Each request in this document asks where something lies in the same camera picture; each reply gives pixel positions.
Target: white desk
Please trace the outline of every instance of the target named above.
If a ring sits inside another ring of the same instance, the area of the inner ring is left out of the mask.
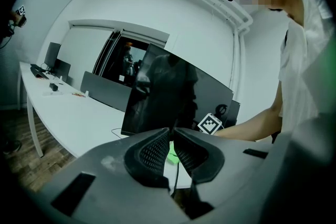
[[[75,157],[101,144],[126,137],[120,134],[120,129],[113,131],[116,135],[111,132],[112,129],[121,128],[124,112],[92,98],[73,95],[72,93],[79,91],[52,75],[47,75],[49,80],[35,78],[28,63],[20,62],[18,92],[21,77],[27,91],[30,131],[40,157],[43,153],[35,130],[33,107],[53,137]],[[62,95],[45,96],[52,92],[49,87],[51,82],[63,83],[63,85],[57,84]],[[166,161],[164,176],[169,179],[171,188],[175,184],[176,171],[177,166]],[[190,185],[191,179],[180,164],[177,187],[188,188]]]

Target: desk leg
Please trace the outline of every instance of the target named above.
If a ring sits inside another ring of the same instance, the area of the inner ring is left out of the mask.
[[[20,100],[20,96],[21,96],[21,79],[22,79],[22,74],[21,74],[21,68],[19,68],[19,75],[17,77],[17,109],[20,110],[21,109],[21,100]]]
[[[33,138],[34,145],[35,145],[38,156],[43,157],[43,152],[41,150],[41,146],[40,146],[40,143],[38,141],[37,133],[36,133],[36,129],[35,129],[33,105],[32,105],[32,102],[30,101],[30,98],[29,98],[28,95],[27,95],[27,110],[28,110],[28,120],[29,120],[31,137]]]

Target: computer monitor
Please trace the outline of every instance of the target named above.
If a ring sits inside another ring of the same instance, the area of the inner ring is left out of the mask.
[[[58,78],[62,76],[62,81],[67,82],[70,67],[71,67],[71,64],[64,62],[62,60],[56,59],[55,65],[54,65],[55,76],[57,76]]]
[[[229,108],[229,113],[227,115],[227,120],[224,125],[225,128],[229,128],[231,126],[236,125],[239,108],[240,108],[240,103],[232,100],[230,108]]]
[[[58,44],[58,43],[50,42],[49,44],[49,48],[48,48],[44,63],[51,69],[53,69],[55,66],[55,62],[56,62],[60,47],[61,47],[61,44]]]
[[[144,56],[126,108],[121,133],[185,127],[199,131],[212,113],[226,121],[233,92],[180,57],[155,45]]]

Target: wooden floor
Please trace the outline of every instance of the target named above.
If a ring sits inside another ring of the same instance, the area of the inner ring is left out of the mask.
[[[37,136],[44,153],[42,158],[37,155],[33,144],[27,110],[0,111],[1,131],[22,143],[18,152],[5,156],[8,165],[22,186],[39,191],[53,174],[72,162],[75,157],[54,139],[37,114],[34,118]]]

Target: shoe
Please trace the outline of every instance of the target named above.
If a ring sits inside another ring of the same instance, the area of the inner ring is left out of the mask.
[[[3,153],[5,155],[8,155],[12,152],[17,152],[21,148],[22,144],[19,140],[14,140],[14,141],[8,141],[7,145],[3,149]]]

